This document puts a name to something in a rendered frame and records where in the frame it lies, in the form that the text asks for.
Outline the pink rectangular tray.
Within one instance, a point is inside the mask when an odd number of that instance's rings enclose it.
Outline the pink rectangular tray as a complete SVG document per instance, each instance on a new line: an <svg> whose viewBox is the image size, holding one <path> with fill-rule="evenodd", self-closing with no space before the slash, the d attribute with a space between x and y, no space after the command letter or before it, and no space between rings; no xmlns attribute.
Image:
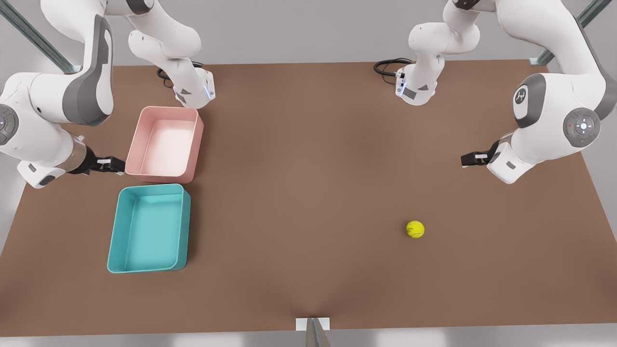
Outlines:
<svg viewBox="0 0 617 347"><path fill-rule="evenodd" d="M203 121L195 108L143 108L125 172L141 182L189 184L202 143Z"/></svg>

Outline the teal rectangular tray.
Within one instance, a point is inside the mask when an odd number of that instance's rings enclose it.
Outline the teal rectangular tray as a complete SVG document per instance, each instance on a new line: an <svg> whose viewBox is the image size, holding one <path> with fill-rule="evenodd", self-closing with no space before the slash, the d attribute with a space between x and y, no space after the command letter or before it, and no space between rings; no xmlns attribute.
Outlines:
<svg viewBox="0 0 617 347"><path fill-rule="evenodd" d="M112 274L183 269L191 196L180 184L125 187L118 195L108 252Z"/></svg>

